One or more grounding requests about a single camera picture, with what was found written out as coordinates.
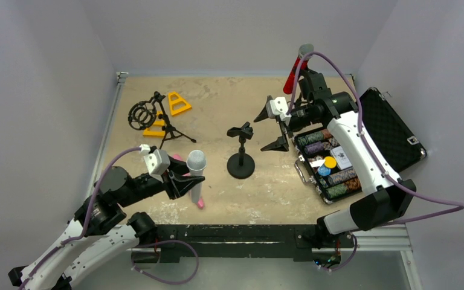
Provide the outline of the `white toy microphone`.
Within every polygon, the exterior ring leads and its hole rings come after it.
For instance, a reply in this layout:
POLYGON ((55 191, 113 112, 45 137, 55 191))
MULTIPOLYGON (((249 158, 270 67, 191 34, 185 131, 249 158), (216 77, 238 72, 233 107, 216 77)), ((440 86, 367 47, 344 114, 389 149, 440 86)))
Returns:
MULTIPOLYGON (((193 150, 189 153, 187 158, 187 167, 191 176, 203 177, 204 169, 207 166, 205 154, 201 150, 193 150)), ((203 209, 205 203, 201 196, 202 183, 195 185, 190 192, 192 203, 196 204, 198 208, 203 209)))

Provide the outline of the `pink toy microphone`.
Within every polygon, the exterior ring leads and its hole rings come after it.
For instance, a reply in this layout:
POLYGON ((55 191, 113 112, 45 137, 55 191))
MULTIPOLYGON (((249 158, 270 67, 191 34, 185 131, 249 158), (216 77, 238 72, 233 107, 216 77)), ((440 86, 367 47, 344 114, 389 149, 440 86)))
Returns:
MULTIPOLYGON (((172 157, 176 160, 179 160, 179 161, 182 161, 182 157, 178 154, 174 154, 172 155, 172 157)), ((202 197, 199 198, 199 200, 197 202, 194 202, 194 204, 200 209, 202 210, 204 207, 205 207, 205 203, 204 203, 204 200, 202 197)))

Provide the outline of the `black round-base mic stand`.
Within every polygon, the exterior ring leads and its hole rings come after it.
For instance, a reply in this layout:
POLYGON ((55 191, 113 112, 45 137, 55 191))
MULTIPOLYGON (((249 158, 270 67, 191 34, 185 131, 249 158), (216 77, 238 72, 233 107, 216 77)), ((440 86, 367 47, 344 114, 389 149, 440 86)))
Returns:
POLYGON ((306 68, 300 72, 300 79, 298 86, 300 89, 300 96, 307 98, 309 94, 317 92, 322 89, 322 74, 312 69, 306 68))

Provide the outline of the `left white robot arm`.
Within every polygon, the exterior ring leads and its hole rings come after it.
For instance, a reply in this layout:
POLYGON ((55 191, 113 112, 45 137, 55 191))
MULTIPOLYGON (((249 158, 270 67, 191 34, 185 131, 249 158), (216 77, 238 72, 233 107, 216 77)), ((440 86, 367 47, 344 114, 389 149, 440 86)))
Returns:
POLYGON ((72 289, 91 271, 130 248, 175 245, 163 239, 146 212, 127 217, 123 208, 166 193, 178 199, 201 185, 203 176, 192 176, 186 163, 174 158, 161 161, 150 155, 147 173, 131 177, 110 164, 94 185, 93 194, 75 212, 60 237, 34 262, 8 272, 18 289, 72 289))

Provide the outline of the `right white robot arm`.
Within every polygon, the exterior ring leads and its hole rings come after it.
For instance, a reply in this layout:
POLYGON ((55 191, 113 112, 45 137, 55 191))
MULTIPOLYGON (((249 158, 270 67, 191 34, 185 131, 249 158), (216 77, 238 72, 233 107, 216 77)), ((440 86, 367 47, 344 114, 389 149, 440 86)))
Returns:
POLYGON ((289 109, 284 97, 266 99, 265 107, 254 119, 259 122, 275 119, 282 133, 264 151, 287 152, 288 137, 315 123, 321 123, 336 138, 356 171, 364 197, 349 206, 317 219, 314 233, 302 239, 322 248, 335 245, 342 234, 355 230, 367 231, 402 217, 412 200, 408 189, 416 186, 385 160, 361 120, 359 105, 350 94, 332 93, 324 76, 313 70, 296 77, 300 96, 295 108, 289 109))

